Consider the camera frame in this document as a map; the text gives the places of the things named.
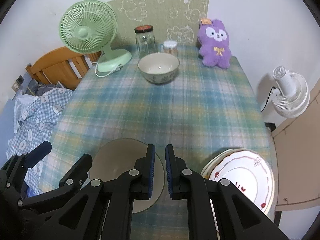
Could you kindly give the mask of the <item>green desk fan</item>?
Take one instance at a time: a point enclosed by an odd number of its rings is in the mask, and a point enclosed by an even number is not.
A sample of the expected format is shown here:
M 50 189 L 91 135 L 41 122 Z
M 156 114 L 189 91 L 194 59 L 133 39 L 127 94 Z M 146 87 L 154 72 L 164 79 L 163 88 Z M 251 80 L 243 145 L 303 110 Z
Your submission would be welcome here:
M 102 52 L 95 65 L 97 77 L 107 77 L 119 71 L 132 58 L 126 49 L 111 49 L 117 34 L 117 18 L 112 7 L 98 0 L 73 4 L 59 24 L 64 45 L 79 54 Z

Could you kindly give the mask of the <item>wooden bed headboard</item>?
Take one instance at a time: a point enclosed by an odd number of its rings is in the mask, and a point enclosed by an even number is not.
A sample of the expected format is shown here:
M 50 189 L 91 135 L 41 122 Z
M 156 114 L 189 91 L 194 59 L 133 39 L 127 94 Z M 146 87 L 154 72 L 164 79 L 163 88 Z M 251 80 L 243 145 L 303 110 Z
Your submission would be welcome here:
M 38 82 L 45 85 L 60 82 L 66 88 L 74 90 L 89 71 L 86 58 L 95 61 L 100 55 L 100 51 L 93 54 L 79 54 L 67 47 L 61 47 L 43 55 L 25 69 Z

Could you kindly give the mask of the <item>plaid tablecloth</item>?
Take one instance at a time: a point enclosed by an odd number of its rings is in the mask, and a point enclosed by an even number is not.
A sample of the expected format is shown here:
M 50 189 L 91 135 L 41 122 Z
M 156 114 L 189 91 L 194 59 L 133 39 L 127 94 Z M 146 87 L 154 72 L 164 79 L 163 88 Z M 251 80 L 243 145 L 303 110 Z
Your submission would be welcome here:
M 90 70 L 53 130 L 40 190 L 57 188 L 83 154 L 95 155 L 107 142 L 121 138 L 153 144 L 161 160 L 171 144 L 197 172 L 230 148 L 250 149 L 271 161 L 260 107 L 237 58 L 226 70 L 208 68 L 197 48 L 181 46 L 178 59 L 177 76 L 162 85 L 144 79 L 136 52 L 110 76 L 99 78 Z

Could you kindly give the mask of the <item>grey striped pillow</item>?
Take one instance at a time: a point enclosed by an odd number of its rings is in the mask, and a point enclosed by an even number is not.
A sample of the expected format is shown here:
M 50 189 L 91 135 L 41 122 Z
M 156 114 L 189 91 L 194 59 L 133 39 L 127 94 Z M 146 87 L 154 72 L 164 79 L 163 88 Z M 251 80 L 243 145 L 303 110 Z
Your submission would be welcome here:
M 25 94 L 32 95 L 32 96 L 42 96 L 44 93 L 54 89 L 60 88 L 58 85 L 53 84 L 44 84 L 41 82 L 32 79 L 26 88 Z

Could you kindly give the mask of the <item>glass jar black lid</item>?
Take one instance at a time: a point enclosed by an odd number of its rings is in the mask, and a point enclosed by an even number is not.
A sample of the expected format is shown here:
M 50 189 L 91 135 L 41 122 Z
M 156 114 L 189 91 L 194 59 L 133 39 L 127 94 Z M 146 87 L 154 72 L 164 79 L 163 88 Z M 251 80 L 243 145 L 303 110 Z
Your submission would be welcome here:
M 157 52 L 153 26 L 141 25 L 135 28 L 136 46 L 139 58 Z

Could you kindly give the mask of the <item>purple plush bunny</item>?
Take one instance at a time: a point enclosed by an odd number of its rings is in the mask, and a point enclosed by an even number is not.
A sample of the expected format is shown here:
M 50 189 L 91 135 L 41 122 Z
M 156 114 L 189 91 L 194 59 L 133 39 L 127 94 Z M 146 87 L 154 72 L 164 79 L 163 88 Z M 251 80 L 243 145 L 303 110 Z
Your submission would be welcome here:
M 199 54 L 204 66 L 229 68 L 232 57 L 229 34 L 221 20 L 201 18 L 197 39 L 200 43 Z

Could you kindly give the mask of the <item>green cartoon wall mat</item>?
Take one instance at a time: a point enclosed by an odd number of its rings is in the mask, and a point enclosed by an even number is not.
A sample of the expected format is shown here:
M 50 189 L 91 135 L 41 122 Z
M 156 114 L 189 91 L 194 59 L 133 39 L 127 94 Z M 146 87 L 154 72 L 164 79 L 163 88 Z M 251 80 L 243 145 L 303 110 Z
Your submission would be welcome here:
M 175 40 L 180 45 L 197 42 L 200 19 L 206 18 L 209 0 L 112 0 L 117 16 L 117 34 L 113 47 L 136 43 L 135 28 L 153 26 L 156 43 Z

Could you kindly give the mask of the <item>floral bowl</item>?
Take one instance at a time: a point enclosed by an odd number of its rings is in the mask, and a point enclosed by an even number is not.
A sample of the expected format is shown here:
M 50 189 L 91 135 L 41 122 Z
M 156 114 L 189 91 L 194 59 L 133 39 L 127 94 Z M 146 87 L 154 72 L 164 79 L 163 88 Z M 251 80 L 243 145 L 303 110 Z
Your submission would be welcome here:
M 93 158 L 89 179 L 101 179 L 105 182 L 118 178 L 134 168 L 136 160 L 146 155 L 147 147 L 147 144 L 135 139 L 117 139 L 106 143 Z M 164 167 L 159 156 L 155 155 L 152 197 L 150 200 L 135 200 L 133 213 L 152 207 L 162 194 L 164 183 Z
M 137 64 L 142 76 L 154 84 L 173 80 L 180 65 L 179 59 L 168 53 L 152 53 L 141 58 Z

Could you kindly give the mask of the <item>blue checkered blanket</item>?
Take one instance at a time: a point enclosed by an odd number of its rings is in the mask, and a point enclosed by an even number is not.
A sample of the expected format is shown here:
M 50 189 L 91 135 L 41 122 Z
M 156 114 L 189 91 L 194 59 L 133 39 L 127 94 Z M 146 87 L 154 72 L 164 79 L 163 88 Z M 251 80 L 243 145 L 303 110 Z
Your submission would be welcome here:
M 19 95 L 14 106 L 14 135 L 8 140 L 7 158 L 31 152 L 50 141 L 73 91 L 53 88 L 41 96 Z

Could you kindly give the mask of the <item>wall power socket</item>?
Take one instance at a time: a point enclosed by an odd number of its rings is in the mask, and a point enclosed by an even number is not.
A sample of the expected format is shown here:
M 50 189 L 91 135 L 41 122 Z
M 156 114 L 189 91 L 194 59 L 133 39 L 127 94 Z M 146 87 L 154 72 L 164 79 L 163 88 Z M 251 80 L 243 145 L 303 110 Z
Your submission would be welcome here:
M 15 93 L 17 93 L 18 90 L 21 88 L 23 82 L 24 78 L 20 75 L 11 87 Z

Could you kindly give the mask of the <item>white red pattern plate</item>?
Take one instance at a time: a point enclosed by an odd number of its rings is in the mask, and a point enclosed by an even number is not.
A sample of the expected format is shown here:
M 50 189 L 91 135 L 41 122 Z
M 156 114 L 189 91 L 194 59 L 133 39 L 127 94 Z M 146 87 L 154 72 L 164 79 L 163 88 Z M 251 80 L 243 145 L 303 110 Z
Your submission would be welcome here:
M 222 178 L 233 183 L 264 214 L 269 213 L 275 192 L 274 175 L 259 153 L 242 148 L 225 157 L 213 169 L 209 180 Z

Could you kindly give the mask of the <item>cotton swab container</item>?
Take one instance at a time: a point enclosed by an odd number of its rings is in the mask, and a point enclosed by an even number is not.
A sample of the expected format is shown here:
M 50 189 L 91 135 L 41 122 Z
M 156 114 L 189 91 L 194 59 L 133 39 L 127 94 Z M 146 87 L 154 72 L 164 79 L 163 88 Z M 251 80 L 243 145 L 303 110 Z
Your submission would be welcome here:
M 177 49 L 177 41 L 175 40 L 166 40 L 163 42 L 163 52 L 167 54 L 174 55 L 177 57 L 178 49 Z

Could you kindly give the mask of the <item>white standing fan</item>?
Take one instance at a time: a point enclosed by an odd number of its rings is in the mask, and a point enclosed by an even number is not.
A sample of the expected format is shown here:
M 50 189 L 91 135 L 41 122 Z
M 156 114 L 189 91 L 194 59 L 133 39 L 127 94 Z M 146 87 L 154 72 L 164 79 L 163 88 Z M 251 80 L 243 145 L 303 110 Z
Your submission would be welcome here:
M 271 102 L 275 111 L 287 119 L 304 113 L 310 102 L 310 89 L 304 76 L 284 66 L 275 68 L 272 76 L 276 85 L 270 89 L 265 105 Z

